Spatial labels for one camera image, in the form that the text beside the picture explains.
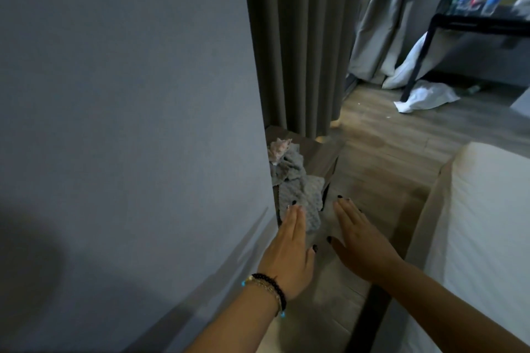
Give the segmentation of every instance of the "black beaded bracelet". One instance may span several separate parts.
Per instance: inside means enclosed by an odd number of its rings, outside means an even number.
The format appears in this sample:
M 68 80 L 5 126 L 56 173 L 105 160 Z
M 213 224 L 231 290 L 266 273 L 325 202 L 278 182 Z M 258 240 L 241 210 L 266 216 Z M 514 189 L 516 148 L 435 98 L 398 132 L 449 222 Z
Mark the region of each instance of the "black beaded bracelet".
M 275 292 L 278 293 L 278 296 L 280 296 L 280 301 L 282 303 L 282 311 L 285 311 L 285 308 L 287 308 L 287 300 L 285 300 L 285 294 L 283 294 L 282 289 L 280 289 L 276 281 L 271 277 L 260 273 L 252 274 L 252 277 L 254 279 L 261 279 L 274 288 Z

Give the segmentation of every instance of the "curtain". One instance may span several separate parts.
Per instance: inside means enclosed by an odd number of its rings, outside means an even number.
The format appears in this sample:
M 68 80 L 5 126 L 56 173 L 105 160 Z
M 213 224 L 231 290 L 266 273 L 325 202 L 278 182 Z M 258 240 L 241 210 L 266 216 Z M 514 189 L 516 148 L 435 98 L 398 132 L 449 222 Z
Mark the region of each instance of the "curtain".
M 327 135 L 339 117 L 360 0 L 247 0 L 265 127 Z
M 350 73 L 381 84 L 388 71 L 393 72 L 411 7 L 404 0 L 369 0 L 351 52 Z

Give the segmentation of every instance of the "floor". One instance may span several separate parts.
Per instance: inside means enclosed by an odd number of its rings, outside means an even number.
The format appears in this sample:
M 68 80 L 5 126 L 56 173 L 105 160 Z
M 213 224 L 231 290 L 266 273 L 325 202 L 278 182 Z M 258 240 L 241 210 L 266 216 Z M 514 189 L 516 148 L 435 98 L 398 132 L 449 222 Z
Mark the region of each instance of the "floor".
M 439 169 L 462 145 L 484 142 L 530 157 L 530 119 L 509 108 L 521 92 L 492 88 L 403 115 L 393 104 L 399 91 L 358 86 L 331 131 L 346 146 L 328 201 L 337 194 L 352 198 L 405 255 Z M 289 303 L 286 318 L 271 324 L 260 353 L 370 349 L 389 296 L 343 268 L 326 243 L 329 234 L 340 234 L 331 204 L 321 219 L 321 229 L 308 237 L 319 246 L 314 281 Z

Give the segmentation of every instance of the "hand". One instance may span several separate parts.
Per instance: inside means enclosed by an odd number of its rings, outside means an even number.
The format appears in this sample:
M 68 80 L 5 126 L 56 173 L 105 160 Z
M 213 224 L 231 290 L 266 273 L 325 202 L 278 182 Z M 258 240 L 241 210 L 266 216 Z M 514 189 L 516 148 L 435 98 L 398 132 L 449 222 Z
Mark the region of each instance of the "hand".
M 263 254 L 258 272 L 276 281 L 287 300 L 298 296 L 313 278 L 316 246 L 305 249 L 305 212 L 299 205 L 287 209 L 278 234 Z
M 335 237 L 328 237 L 328 241 L 331 238 L 341 262 L 361 278 L 381 284 L 389 270 L 402 261 L 401 257 L 351 200 L 339 198 L 333 203 L 333 210 L 346 246 Z

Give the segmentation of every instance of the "fitted sheet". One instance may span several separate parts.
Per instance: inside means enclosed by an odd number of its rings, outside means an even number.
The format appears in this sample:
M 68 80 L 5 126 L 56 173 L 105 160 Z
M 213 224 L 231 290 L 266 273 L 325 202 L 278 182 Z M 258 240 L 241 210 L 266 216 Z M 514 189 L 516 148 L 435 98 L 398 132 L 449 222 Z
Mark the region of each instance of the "fitted sheet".
M 530 160 L 470 143 L 441 170 L 406 260 L 530 344 Z M 393 300 L 372 352 L 437 352 Z

